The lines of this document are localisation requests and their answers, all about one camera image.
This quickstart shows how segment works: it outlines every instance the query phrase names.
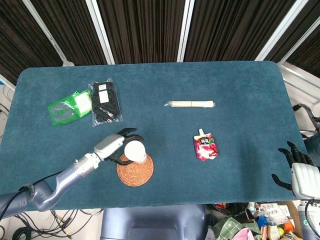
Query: round rattan coaster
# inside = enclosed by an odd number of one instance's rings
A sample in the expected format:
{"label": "round rattan coaster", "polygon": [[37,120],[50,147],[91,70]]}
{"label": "round rattan coaster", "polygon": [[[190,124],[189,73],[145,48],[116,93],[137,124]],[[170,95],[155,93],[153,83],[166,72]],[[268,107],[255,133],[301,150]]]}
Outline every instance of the round rattan coaster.
{"label": "round rattan coaster", "polygon": [[[120,157],[122,161],[128,161],[128,158],[122,154]],[[146,161],[142,164],[133,162],[129,165],[116,165],[116,172],[125,185],[131,187],[138,187],[145,184],[154,172],[154,162],[151,157],[147,155]]]}

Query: teal tablecloth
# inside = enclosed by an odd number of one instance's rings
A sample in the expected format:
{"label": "teal tablecloth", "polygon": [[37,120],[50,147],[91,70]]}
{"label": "teal tablecloth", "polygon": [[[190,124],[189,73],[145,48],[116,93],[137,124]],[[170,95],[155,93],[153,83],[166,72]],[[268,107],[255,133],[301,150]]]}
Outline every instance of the teal tablecloth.
{"label": "teal tablecloth", "polygon": [[[123,122],[92,127],[92,116],[53,126],[47,105],[92,81],[112,77]],[[215,108],[164,107],[170,100],[214,100]],[[70,189],[56,209],[282,201],[291,174],[278,148],[304,143],[278,66],[273,62],[185,62],[29,68],[18,79],[2,144],[0,194],[67,168],[106,136],[138,128],[154,161],[152,178],[129,187],[114,162]],[[213,133],[214,160],[196,158],[193,136]]]}

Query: snack package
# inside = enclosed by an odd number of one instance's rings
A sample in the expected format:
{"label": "snack package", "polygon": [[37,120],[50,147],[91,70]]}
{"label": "snack package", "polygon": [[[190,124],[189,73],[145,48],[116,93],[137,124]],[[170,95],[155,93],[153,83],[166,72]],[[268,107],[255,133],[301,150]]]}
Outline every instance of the snack package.
{"label": "snack package", "polygon": [[218,149],[211,133],[205,134],[200,128],[199,135],[194,136],[193,139],[196,157],[199,160],[215,159],[218,156]]}
{"label": "snack package", "polygon": [[64,125],[80,119],[91,111],[90,90],[76,91],[48,105],[54,126]]}
{"label": "snack package", "polygon": [[89,84],[92,101],[92,126],[122,122],[122,113],[115,83],[111,78]]}

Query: black package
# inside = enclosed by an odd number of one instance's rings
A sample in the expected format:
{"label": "black package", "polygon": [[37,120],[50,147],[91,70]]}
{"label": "black package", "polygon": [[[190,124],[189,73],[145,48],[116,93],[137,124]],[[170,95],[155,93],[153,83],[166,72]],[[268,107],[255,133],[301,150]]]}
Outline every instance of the black package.
{"label": "black package", "polygon": [[111,78],[89,84],[92,102],[92,126],[122,122],[116,86]]}

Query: paper cup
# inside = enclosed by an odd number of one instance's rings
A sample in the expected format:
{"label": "paper cup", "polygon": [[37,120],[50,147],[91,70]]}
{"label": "paper cup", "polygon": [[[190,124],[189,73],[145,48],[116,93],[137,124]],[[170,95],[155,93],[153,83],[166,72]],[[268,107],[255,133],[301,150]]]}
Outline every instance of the paper cup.
{"label": "paper cup", "polygon": [[140,141],[129,142],[124,148],[124,155],[138,164],[143,164],[147,160],[146,148]]}

